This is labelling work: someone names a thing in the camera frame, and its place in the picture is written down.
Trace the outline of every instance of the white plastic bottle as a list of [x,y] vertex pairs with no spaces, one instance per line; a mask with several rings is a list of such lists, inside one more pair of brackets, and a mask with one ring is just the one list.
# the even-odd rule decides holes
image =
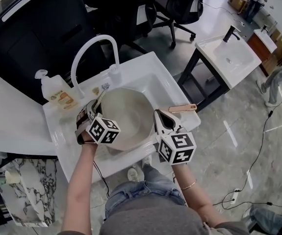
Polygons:
[[76,106],[78,101],[70,86],[60,75],[48,77],[47,73],[47,70],[39,70],[35,74],[36,79],[42,80],[43,97],[63,110],[69,110]]

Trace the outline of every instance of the person's right arm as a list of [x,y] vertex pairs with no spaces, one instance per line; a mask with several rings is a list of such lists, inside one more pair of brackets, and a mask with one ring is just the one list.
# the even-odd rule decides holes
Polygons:
[[[196,182],[196,178],[186,164],[172,166],[181,189]],[[192,187],[182,191],[189,208],[195,210],[210,227],[227,222],[227,220],[213,207],[213,204],[204,190],[195,183]]]

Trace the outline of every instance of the bracelet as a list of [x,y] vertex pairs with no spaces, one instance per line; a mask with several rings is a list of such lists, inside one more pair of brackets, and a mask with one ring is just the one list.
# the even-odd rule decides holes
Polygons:
[[181,190],[186,190],[186,189],[191,188],[192,186],[194,186],[196,184],[196,182],[197,182],[197,180],[193,184],[191,184],[190,186],[185,187],[185,188],[181,188]]

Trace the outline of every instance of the white paper tag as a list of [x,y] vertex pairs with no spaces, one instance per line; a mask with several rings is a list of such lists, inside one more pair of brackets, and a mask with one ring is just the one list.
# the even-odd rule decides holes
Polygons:
[[190,12],[198,12],[199,0],[194,0]]
[[146,12],[145,12],[145,4],[139,6],[137,9],[137,16],[136,16],[136,25],[142,24],[147,21]]

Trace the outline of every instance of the concrete floor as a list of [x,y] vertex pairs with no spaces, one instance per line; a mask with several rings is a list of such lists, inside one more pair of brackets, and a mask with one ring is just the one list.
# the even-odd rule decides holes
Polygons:
[[[225,7],[227,0],[205,0],[213,7]],[[213,36],[224,35],[233,24],[241,28],[241,24],[233,20],[232,15],[223,9],[204,6],[201,19],[188,28],[196,32],[196,41]],[[254,25],[242,27],[242,35],[249,37]],[[154,51],[175,76],[181,73],[188,63],[195,47],[189,41],[190,35],[177,29],[177,46],[169,49],[171,43],[170,30],[167,27],[154,29],[148,38],[137,41],[148,51]],[[121,61],[138,56],[137,51],[124,47],[120,52]],[[264,79],[259,68],[253,71],[234,89],[221,96],[201,112],[201,125],[193,130],[197,143],[197,151],[189,166],[196,175],[198,182],[205,188],[213,203],[220,202],[223,197],[235,188],[242,188],[246,180],[246,172],[258,155],[262,140],[264,122],[269,110],[264,106],[267,95],[260,94],[255,84],[257,78]],[[282,101],[282,84],[279,102]],[[153,157],[153,166],[162,174],[172,179],[172,169],[166,163],[159,163],[158,156]],[[268,120],[264,133],[264,144],[261,155],[251,170],[253,189],[246,185],[239,194],[236,204],[244,201],[272,202],[282,206],[282,105],[279,106]],[[127,179],[127,169],[108,177],[110,190]],[[99,181],[93,185],[91,195],[91,223],[93,234],[99,233],[104,218],[106,190]],[[243,212],[250,206],[244,204],[235,209],[225,211],[218,205],[219,211],[230,220],[240,220]],[[282,208],[269,207],[278,213]],[[61,220],[49,228],[35,228],[39,235],[56,234],[61,229]],[[8,234],[36,234],[31,228],[12,227]]]

